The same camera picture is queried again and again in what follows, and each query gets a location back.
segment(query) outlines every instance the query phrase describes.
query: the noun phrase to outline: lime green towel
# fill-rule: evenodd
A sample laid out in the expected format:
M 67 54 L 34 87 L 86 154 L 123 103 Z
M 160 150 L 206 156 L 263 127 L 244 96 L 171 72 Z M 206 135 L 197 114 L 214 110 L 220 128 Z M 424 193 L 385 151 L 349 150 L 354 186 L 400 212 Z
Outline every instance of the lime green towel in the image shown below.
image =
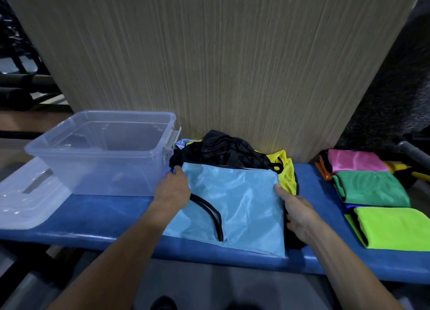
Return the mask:
M 345 217 L 369 249 L 430 251 L 430 219 L 419 210 L 357 207 Z
M 333 181 L 336 192 L 348 204 L 411 207 L 405 189 L 390 172 L 341 171 Z

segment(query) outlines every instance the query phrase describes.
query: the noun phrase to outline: wood grain panel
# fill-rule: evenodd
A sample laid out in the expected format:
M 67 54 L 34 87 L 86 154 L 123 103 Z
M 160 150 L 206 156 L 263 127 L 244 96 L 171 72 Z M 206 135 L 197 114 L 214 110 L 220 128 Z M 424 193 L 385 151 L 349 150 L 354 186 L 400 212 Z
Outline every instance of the wood grain panel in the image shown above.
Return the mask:
M 9 0 L 74 111 L 172 111 L 308 161 L 334 146 L 416 0 Z

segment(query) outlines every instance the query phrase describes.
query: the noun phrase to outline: right hand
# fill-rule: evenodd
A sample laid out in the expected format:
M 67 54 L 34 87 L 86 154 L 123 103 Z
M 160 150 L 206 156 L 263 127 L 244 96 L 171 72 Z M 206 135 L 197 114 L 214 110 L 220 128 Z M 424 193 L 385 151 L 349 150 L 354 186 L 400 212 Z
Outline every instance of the right hand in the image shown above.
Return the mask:
M 293 231 L 301 241 L 308 243 L 309 228 L 322 221 L 320 215 L 305 198 L 290 194 L 279 184 L 275 184 L 275 191 L 285 201 L 285 208 L 288 211 L 287 219 L 289 220 L 287 228 Z

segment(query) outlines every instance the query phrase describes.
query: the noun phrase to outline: light blue drawstring bag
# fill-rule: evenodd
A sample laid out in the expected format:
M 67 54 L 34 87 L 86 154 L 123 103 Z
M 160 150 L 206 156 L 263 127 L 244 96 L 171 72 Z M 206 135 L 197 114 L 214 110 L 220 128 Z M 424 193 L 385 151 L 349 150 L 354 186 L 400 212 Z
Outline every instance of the light blue drawstring bag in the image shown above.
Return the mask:
M 224 241 L 218 241 L 211 216 L 194 202 L 179 211 L 164 235 L 285 257 L 283 203 L 273 187 L 278 174 L 190 163 L 182 170 L 191 193 L 221 213 Z

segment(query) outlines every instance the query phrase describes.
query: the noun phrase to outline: hand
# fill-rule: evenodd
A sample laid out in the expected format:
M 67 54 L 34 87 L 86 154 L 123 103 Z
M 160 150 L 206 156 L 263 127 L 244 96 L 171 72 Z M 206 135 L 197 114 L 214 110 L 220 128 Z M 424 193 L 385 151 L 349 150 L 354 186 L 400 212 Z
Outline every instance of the hand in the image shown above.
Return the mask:
M 180 166 L 175 166 L 175 174 L 167 172 L 166 178 L 155 188 L 154 201 L 163 203 L 177 214 L 190 200 L 191 190 Z
M 287 219 L 289 220 L 287 228 L 293 231 L 301 241 L 308 243 L 308 230 L 311 225 L 322 221 L 320 215 L 305 198 L 290 194 L 279 184 L 275 184 L 275 191 L 285 201 L 285 208 L 288 211 Z

